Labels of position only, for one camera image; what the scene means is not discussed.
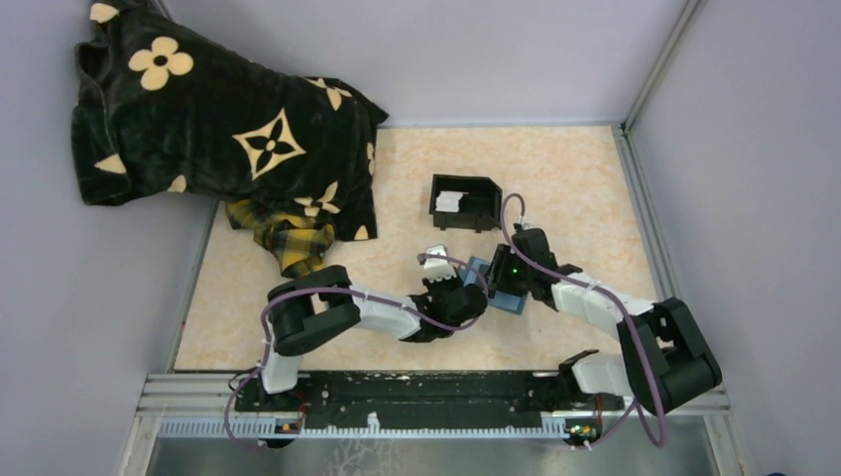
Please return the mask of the blue card holder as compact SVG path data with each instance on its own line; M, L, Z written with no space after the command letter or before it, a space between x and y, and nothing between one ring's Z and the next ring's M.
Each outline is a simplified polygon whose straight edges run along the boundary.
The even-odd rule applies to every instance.
M490 282L490 262L479 257L472 256L468 260L468 266L480 272L488 284ZM479 285L477 275L470 270L460 269L459 277L464 285L475 284ZM489 306L495 307L502 311L522 315L526 306L527 298L525 296L515 296L503 292L495 292L494 296L489 300Z

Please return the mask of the black card box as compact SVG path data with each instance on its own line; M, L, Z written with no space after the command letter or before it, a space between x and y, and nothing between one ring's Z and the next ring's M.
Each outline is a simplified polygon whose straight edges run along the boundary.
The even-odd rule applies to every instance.
M460 202L459 213L435 212L434 199L442 190L466 193ZM502 189L487 177L435 174L432 176L428 213L432 224L440 230L467 229L476 233L499 229Z

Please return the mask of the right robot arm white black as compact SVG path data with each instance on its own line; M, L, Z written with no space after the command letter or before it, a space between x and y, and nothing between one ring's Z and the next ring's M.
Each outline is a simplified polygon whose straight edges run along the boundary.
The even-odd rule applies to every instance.
M532 298L577 317L620 345L620 353L582 351L559 367L558 394L572 409L598 394L631 397L653 415L667 414L723 381L688 305L611 290L582 268L560 265L540 228L516 226L510 242L497 246L487 279L492 291Z

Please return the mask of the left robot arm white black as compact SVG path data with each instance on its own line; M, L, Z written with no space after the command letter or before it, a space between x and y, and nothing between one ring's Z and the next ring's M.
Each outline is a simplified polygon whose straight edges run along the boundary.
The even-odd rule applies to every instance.
M422 281L426 292L405 297L375 293L352 284L334 265L277 286L267 295L261 319L268 332L258 396L275 411L298 395L302 356L351 329L429 343L465 330L486 310L485 289L455 276Z

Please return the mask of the stack of white cards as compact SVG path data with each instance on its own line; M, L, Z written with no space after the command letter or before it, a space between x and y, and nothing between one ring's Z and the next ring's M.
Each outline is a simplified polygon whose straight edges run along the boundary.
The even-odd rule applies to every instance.
M435 212L440 213L459 213L461 210L460 202L466 195L463 191L456 190L442 190L434 199Z

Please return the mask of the yellow black plaid cloth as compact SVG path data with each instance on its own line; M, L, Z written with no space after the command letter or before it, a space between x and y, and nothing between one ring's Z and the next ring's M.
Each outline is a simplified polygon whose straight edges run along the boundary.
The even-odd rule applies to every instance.
M223 205L234 230L251 230L253 240L277 261L283 278L297 279L320 270L335 243L331 223L275 212L250 199Z

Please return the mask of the black floral plush blanket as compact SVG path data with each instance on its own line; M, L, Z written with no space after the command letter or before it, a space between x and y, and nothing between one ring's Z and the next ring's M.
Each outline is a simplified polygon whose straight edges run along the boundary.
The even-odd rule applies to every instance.
M149 1L94 1L75 48L70 121L88 205L186 192L377 235L372 182L386 112L331 77L281 73L163 16Z

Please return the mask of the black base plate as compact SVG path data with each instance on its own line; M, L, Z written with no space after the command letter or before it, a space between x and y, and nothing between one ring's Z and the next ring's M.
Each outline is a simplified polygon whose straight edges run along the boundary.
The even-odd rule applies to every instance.
M625 404L606 394L571 397L555 371L312 371L273 395L254 379L238 391L234 408L302 414L306 429L360 428L369 415L384 429L531 429L545 414L621 412Z

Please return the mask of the aluminium frame rail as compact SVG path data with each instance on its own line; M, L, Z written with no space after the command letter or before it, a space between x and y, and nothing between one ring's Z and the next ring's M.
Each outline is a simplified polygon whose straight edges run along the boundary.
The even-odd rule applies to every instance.
M119 471L147 472L164 437L234 443L307 439L546 439L617 434L630 398L571 400L555 372L312 371L271 395L246 373L150 375Z

